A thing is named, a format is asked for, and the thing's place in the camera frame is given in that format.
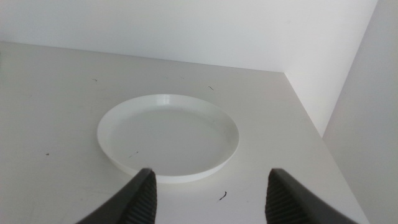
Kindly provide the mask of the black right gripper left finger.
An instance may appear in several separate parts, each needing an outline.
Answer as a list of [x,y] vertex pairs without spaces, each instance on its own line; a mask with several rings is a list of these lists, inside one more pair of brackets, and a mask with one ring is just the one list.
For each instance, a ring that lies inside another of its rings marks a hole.
[[141,169],[119,192],[79,221],[80,224],[154,224],[157,181],[150,168]]

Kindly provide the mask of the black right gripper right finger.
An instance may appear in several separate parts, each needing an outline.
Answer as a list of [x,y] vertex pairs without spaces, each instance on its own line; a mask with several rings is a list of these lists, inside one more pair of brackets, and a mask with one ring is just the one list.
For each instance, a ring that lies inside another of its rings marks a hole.
[[356,224],[280,168],[269,172],[265,217],[268,224]]

